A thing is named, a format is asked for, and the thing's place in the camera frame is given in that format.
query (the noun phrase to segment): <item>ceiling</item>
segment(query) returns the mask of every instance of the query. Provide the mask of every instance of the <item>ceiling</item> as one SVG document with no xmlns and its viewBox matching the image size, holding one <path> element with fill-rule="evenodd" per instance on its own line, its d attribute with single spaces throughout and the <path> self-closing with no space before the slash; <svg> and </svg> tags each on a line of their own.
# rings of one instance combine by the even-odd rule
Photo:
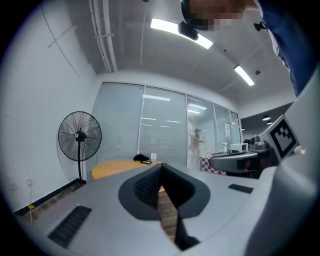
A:
<svg viewBox="0 0 320 256">
<path fill-rule="evenodd" d="M 259 128 L 267 128 L 267 121 L 263 121 L 264 115 L 269 115 L 271 117 L 271 121 L 276 121 L 283 113 L 287 111 L 287 109 L 291 106 L 290 104 L 283 105 L 281 107 L 274 108 L 264 113 L 260 113 L 257 115 L 253 115 L 247 118 L 241 119 L 241 126 L 246 130 L 254 130 Z"/>
<path fill-rule="evenodd" d="M 89 3 L 87 0 L 70 2 L 74 4 L 69 6 L 69 13 L 74 24 L 79 25 L 76 31 L 88 62 L 97 74 L 105 73 L 94 38 Z M 104 15 L 102 2 L 99 0 L 101 17 Z M 118 70 L 148 70 L 197 81 L 197 84 L 227 96 L 236 104 L 248 95 L 256 98 L 292 90 L 288 71 L 275 57 L 268 32 L 258 32 L 253 26 L 262 20 L 258 11 L 245 11 L 242 19 L 233 20 L 231 25 L 217 26 L 214 31 L 200 31 L 213 42 L 210 49 L 150 27 L 152 18 L 174 23 L 183 21 L 180 0 L 150 0 L 149 3 L 110 0 L 109 15 Z M 236 65 L 246 70 L 255 82 L 254 86 L 248 86 L 234 71 Z"/>
</svg>

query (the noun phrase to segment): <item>standing fan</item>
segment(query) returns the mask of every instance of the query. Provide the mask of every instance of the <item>standing fan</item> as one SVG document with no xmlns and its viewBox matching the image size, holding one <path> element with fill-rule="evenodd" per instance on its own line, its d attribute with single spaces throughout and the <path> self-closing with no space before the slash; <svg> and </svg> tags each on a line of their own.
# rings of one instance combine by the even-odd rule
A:
<svg viewBox="0 0 320 256">
<path fill-rule="evenodd" d="M 71 160 L 78 162 L 82 186 L 80 162 L 91 158 L 101 143 L 101 128 L 98 121 L 87 112 L 73 112 L 62 121 L 58 141 L 62 152 Z"/>
</svg>

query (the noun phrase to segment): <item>fluorescent light fixture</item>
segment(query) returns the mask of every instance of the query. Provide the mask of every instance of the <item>fluorescent light fixture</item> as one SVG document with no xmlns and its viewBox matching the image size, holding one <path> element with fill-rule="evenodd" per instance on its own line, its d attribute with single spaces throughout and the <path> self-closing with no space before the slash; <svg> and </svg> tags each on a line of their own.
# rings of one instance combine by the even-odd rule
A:
<svg viewBox="0 0 320 256">
<path fill-rule="evenodd" d="M 271 117 L 269 116 L 269 115 L 267 115 L 267 114 L 265 114 L 263 117 L 262 117 L 262 121 L 268 121 L 268 120 L 270 120 L 271 119 Z"/>
<path fill-rule="evenodd" d="M 253 86 L 255 84 L 240 65 L 236 66 L 234 70 L 248 83 L 249 86 Z"/>
<path fill-rule="evenodd" d="M 190 109 L 188 109 L 188 112 L 195 113 L 195 114 L 200 114 L 200 112 L 193 111 L 193 110 L 190 110 Z"/>
<path fill-rule="evenodd" d="M 192 40 L 191 38 L 186 37 L 183 34 L 180 34 L 178 32 L 178 24 L 172 23 L 170 21 L 166 21 L 166 20 L 162 20 L 162 19 L 158 19 L 158 18 L 153 18 L 151 21 L 151 28 L 176 34 L 178 36 L 181 36 L 183 38 L 191 40 L 191 41 L 203 46 L 206 49 L 209 49 L 213 45 L 213 42 L 211 42 L 209 39 L 205 38 L 203 35 L 198 34 L 198 40 Z"/>
<path fill-rule="evenodd" d="M 199 106 L 199 105 L 192 104 L 192 103 L 189 103 L 189 106 L 190 106 L 190 107 L 197 108 L 197 109 L 201 109 L 201 110 L 206 110 L 206 109 L 207 109 L 207 108 L 204 107 L 204 106 Z"/>
<path fill-rule="evenodd" d="M 166 102 L 169 102 L 171 100 L 170 98 L 164 98 L 164 97 L 158 97 L 158 96 L 152 96 L 152 95 L 146 95 L 146 94 L 143 94 L 142 96 L 144 98 L 155 99 L 155 100 L 166 101 Z"/>
</svg>

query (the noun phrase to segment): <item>blue sleeve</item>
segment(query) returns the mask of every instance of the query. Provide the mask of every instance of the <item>blue sleeve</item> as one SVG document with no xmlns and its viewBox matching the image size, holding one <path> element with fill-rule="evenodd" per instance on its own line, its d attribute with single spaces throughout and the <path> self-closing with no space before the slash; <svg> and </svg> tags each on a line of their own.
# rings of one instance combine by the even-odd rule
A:
<svg viewBox="0 0 320 256">
<path fill-rule="evenodd" d="M 278 0 L 258 0 L 263 21 L 273 33 L 299 95 L 314 73 L 318 59 L 299 23 Z"/>
</svg>

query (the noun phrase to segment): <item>fan grille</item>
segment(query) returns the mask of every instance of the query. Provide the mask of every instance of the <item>fan grille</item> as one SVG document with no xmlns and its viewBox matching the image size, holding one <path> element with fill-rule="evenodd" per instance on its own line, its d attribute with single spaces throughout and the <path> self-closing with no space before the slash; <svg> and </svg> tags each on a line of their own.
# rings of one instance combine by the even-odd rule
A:
<svg viewBox="0 0 320 256">
<path fill-rule="evenodd" d="M 62 152 L 71 160 L 78 161 L 78 141 L 75 136 L 83 132 L 86 138 L 80 142 L 80 161 L 91 158 L 101 143 L 101 128 L 89 113 L 78 111 L 69 114 L 61 123 L 58 142 Z"/>
</svg>

